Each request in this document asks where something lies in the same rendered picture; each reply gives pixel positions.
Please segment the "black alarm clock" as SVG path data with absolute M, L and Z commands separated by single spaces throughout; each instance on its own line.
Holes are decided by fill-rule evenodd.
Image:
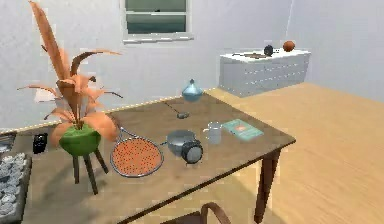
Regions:
M 203 147 L 199 140 L 185 142 L 182 146 L 181 157 L 187 164 L 196 164 L 203 156 Z

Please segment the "grey metal ladle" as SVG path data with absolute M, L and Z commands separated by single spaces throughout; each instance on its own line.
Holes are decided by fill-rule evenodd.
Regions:
M 175 113 L 176 113 L 176 117 L 178 119 L 186 119 L 189 117 L 189 112 L 179 112 L 178 110 L 176 110 L 174 107 L 172 107 L 170 104 L 168 104 L 167 102 L 164 102 L 165 105 L 167 105 L 169 108 L 171 108 Z

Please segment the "blue round lidded vase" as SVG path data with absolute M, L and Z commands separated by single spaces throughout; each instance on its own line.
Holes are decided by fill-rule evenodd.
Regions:
M 195 80 L 191 79 L 187 87 L 182 91 L 183 98 L 188 102 L 196 102 L 203 94 L 203 90 L 195 84 Z

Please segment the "grey metal mug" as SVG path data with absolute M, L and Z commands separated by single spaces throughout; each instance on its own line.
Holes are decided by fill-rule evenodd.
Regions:
M 210 144 L 219 144 L 221 142 L 222 124 L 217 121 L 209 122 L 203 132 Z

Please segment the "grey metal pot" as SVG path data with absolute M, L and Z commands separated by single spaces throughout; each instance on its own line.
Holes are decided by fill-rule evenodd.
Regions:
M 164 145 L 166 145 L 175 156 L 180 157 L 183 145 L 195 140 L 195 133 L 190 130 L 174 130 L 166 136 Z

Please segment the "teal book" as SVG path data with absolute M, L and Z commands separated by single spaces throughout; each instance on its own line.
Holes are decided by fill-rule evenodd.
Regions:
M 243 141 L 250 141 L 264 134 L 263 131 L 255 128 L 254 126 L 241 119 L 228 121 L 223 124 L 223 128 Z

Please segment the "brown wooden table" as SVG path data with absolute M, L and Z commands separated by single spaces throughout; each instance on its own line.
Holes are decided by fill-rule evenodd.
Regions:
M 182 99 L 167 103 L 179 112 L 189 112 L 189 117 L 178 119 L 163 102 L 120 110 L 114 116 L 128 131 L 158 144 L 163 144 L 166 135 L 177 129 L 191 130 L 199 140 L 204 140 L 203 130 L 211 121 L 241 119 L 264 134 L 241 141 L 224 132 L 218 145 L 203 142 L 203 158 L 194 165 L 186 164 L 167 147 L 162 147 L 162 167 L 142 178 L 125 178 L 115 171 L 105 173 L 97 167 L 97 193 L 92 191 L 85 171 L 80 173 L 78 181 L 74 180 L 72 158 L 67 152 L 48 149 L 33 158 L 22 224 L 129 224 L 255 162 L 262 164 L 255 208 L 261 215 L 279 153 L 283 147 L 294 143 L 294 138 L 210 95 L 195 103 L 186 103 Z

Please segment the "orange round strainer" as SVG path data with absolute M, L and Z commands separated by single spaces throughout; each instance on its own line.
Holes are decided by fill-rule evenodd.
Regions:
M 112 168 L 121 176 L 141 178 L 156 172 L 164 155 L 151 140 L 119 128 L 116 144 L 110 154 Z

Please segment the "white chest of drawers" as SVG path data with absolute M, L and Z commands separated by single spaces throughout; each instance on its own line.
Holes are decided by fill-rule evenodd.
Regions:
M 271 57 L 250 58 L 243 53 L 220 56 L 219 88 L 238 97 L 248 97 L 302 83 L 311 53 L 275 49 Z

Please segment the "brown baseball bat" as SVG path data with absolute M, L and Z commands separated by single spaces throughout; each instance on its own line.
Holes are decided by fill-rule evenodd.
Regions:
M 232 56 L 242 56 L 242 57 L 248 57 L 248 58 L 253 58 L 253 59 L 261 59 L 261 58 L 270 57 L 268 55 L 258 54 L 258 53 L 247 53 L 247 54 L 233 53 Z

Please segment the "white framed window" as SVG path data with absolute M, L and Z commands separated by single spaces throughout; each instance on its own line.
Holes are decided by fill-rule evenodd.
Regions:
M 190 41 L 191 0 L 120 0 L 124 44 Z

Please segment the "brown wooden chair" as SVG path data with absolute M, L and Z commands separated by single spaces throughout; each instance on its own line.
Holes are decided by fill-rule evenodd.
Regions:
M 161 224 L 208 224 L 208 213 L 212 212 L 220 224 L 232 224 L 225 211 L 215 202 L 202 205 L 199 211 L 195 211 Z

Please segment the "orange plant in green pot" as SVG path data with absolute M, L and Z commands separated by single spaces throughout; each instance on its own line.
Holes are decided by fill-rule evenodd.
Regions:
M 54 88 L 42 84 L 30 84 L 28 87 L 47 91 L 56 100 L 66 102 L 65 106 L 58 106 L 51 111 L 52 115 L 61 119 L 61 123 L 51 132 L 50 141 L 72 156 L 75 181 L 79 180 L 79 161 L 84 161 L 92 191 L 97 193 L 90 155 L 95 154 L 100 165 L 105 167 L 105 161 L 99 151 L 100 141 L 103 138 L 115 141 L 118 130 L 113 119 L 100 110 L 101 103 L 98 98 L 107 91 L 103 88 L 91 88 L 89 84 L 94 82 L 96 77 L 81 74 L 79 67 L 86 58 L 107 54 L 109 51 L 88 50 L 70 59 L 65 49 L 57 44 L 44 10 L 33 0 L 28 3 L 43 40 L 42 49 L 48 54 L 57 75 Z

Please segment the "small black box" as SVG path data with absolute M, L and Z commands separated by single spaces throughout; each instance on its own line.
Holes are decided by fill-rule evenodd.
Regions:
M 37 134 L 33 137 L 33 153 L 39 154 L 45 151 L 47 145 L 48 134 Z

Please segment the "dark tray of grey stones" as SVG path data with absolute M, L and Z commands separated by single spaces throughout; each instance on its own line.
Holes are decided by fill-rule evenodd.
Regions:
M 0 161 L 0 224 L 21 224 L 32 169 L 29 155 L 18 153 Z

